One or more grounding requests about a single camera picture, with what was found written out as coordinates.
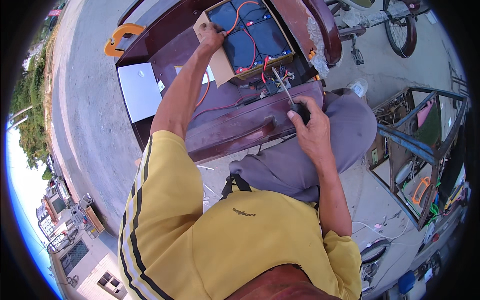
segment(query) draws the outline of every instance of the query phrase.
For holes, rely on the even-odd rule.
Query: bubble wrap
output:
[[[313,41],[313,43],[317,47],[315,55],[312,57],[310,62],[318,71],[318,74],[320,75],[320,77],[326,78],[328,74],[328,66],[327,66],[327,61],[325,59],[325,54],[324,54],[324,50],[325,50],[324,38],[322,36],[322,32],[320,31],[320,27],[318,26],[317,22],[311,17],[309,17],[307,21],[307,31],[308,31],[308,34],[310,35],[310,39]]]
[[[405,17],[410,14],[408,7],[403,2],[397,2],[388,6],[388,12],[393,18]],[[375,24],[388,20],[388,15],[385,12],[378,11],[374,13],[363,13],[353,7],[349,11],[340,11],[340,18],[349,27],[365,26],[372,27]]]

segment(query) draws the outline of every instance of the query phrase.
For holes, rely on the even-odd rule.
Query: metal frame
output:
[[[412,154],[420,157],[421,159],[425,160],[427,163],[429,163],[432,166],[432,174],[430,177],[430,186],[433,186],[434,188],[430,188],[430,194],[428,197],[428,200],[426,203],[430,203],[433,197],[435,196],[435,191],[436,191],[436,185],[437,185],[437,179],[439,176],[439,170],[441,169],[441,164],[443,163],[443,158],[449,151],[450,147],[452,146],[455,137],[458,133],[458,129],[460,128],[463,116],[465,114],[465,109],[467,107],[467,97],[464,95],[459,95],[457,93],[453,92],[448,92],[444,90],[439,90],[439,89],[433,89],[433,88],[424,88],[424,87],[415,87],[415,86],[409,86],[406,89],[402,90],[402,93],[407,93],[407,92],[422,92],[422,93],[429,93],[425,99],[418,104],[410,113],[408,113],[404,118],[399,120],[397,123],[391,126],[385,126],[383,124],[378,123],[378,133],[387,138],[387,144],[389,151],[388,153],[392,153],[392,143],[399,144],[409,151],[412,152]],[[439,96],[445,96],[448,98],[452,98],[454,100],[462,101],[462,106],[460,110],[458,111],[457,117],[455,119],[455,122],[446,137],[444,142],[439,142],[437,143],[434,147],[430,147],[427,144],[424,144],[417,139],[415,139],[413,136],[407,135],[401,131],[398,130],[398,127],[413,118],[418,114],[420,110],[422,110],[427,101],[435,99],[435,103],[438,108],[438,113],[439,113],[439,121],[440,124],[442,123],[442,117],[441,117],[441,111],[440,111],[440,98]],[[390,184],[387,184],[383,179],[380,178],[373,170],[367,170],[370,172],[370,174],[375,178],[378,183],[392,196],[392,198],[398,203],[398,205],[403,209],[403,211],[407,214],[409,219],[413,222],[415,227],[417,228],[418,231],[420,231],[425,223],[427,222],[428,218],[428,213],[429,213],[429,205],[424,205],[422,212],[420,213],[420,217],[417,218],[416,214],[412,211],[411,206],[406,203],[403,199],[401,199],[397,193],[398,193],[398,188],[395,185],[395,176],[396,174],[393,174],[393,160],[395,158],[390,156]]]

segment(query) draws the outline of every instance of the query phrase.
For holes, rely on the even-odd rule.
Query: bicycle wheel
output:
[[[399,0],[384,0],[384,11],[388,10],[390,3],[397,3]],[[385,22],[388,42],[393,51],[402,58],[409,58],[417,45],[417,29],[415,17],[410,16],[401,19],[393,19]]]

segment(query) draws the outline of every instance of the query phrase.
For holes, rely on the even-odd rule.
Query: concrete ground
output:
[[[154,2],[145,1],[129,22],[135,22]],[[115,233],[136,171],[134,161],[141,153],[125,111],[114,60],[104,55],[103,46],[130,4],[131,0],[69,1],[54,49],[52,119],[56,156],[63,157],[59,161],[76,193],[80,197],[86,192],[92,194]],[[377,1],[369,11],[378,11],[381,6],[382,2]],[[383,25],[369,28],[357,41],[365,60],[361,66],[353,63],[351,42],[344,42],[342,63],[330,70],[326,90],[364,78],[369,83],[366,96],[371,107],[406,85],[450,90],[448,62],[459,70],[460,65],[448,36],[440,24],[431,24],[424,15],[418,17],[417,32],[415,52],[402,59],[390,48]],[[262,149],[278,142],[281,140],[264,144]],[[209,197],[204,209],[218,201],[229,174],[228,163],[246,154],[256,154],[258,149],[259,146],[203,164],[214,170],[199,168],[205,195]],[[375,276],[373,285],[376,292],[381,291],[407,271],[425,232],[418,232],[409,224],[400,207],[366,171],[362,160],[340,178],[352,220],[371,227],[379,224],[377,232],[387,237],[399,235],[408,226],[405,234],[395,240],[397,244],[391,246]],[[360,250],[380,237],[357,223],[353,224],[353,232]]]

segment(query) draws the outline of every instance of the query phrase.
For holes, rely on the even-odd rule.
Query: road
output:
[[[53,54],[55,157],[74,200],[89,192],[110,233],[118,235],[141,156],[105,42],[132,0],[71,0]],[[146,1],[133,22],[155,1]]]

